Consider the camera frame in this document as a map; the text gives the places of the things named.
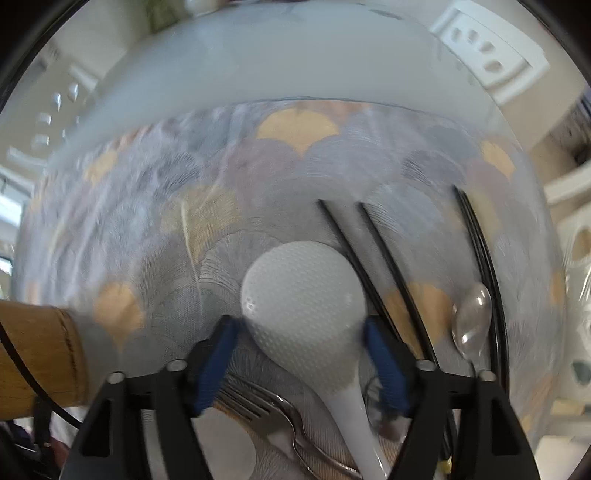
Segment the white rice paddle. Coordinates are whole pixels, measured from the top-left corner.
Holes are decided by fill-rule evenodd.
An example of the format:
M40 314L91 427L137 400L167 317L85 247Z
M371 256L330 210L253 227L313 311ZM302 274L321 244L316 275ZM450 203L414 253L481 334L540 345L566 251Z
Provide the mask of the white rice paddle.
M214 480L247 480L252 476L256 447L238 421L211 407L192 423Z
M318 242L277 246L246 271L240 302L256 345L320 397L362 477L387 478L359 379L366 299L346 257Z

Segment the patterned grey placemat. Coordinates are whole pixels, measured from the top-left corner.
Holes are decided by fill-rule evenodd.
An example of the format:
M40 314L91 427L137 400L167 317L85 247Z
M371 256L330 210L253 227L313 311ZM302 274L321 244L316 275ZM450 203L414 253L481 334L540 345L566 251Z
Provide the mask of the patterned grey placemat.
M287 340L245 332L236 374L294 402L311 437L348 451L314 393L349 375L290 375L325 362L318 318L353 279L318 202L331 206L412 349L401 295L363 220L406 278L441 366L470 369L450 337L479 279L454 191L469 196L506 315L510 397L532 444L547 426L561 362L561 249L528 155L510 140L401 107L260 102L186 113L62 155L21 220L12 296L68 310L97 388L185 355L224 314L283 321Z

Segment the steel fork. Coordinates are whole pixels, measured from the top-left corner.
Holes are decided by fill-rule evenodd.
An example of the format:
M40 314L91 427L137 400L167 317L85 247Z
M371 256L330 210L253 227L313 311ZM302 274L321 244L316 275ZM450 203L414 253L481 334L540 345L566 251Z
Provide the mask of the steel fork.
M311 455L327 466L329 471L335 471L348 479L362 479L356 467L335 459L308 438L300 412L280 395L228 374L222 380L216 401L260 439L297 463L308 477L321 479L305 457Z

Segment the steel spoon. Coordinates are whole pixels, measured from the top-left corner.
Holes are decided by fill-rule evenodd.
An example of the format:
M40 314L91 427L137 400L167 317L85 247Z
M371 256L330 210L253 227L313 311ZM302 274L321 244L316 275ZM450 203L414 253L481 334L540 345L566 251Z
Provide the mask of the steel spoon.
M472 375L486 345L492 320L492 300L488 288L474 284L456 309L452 339L460 355L469 363Z

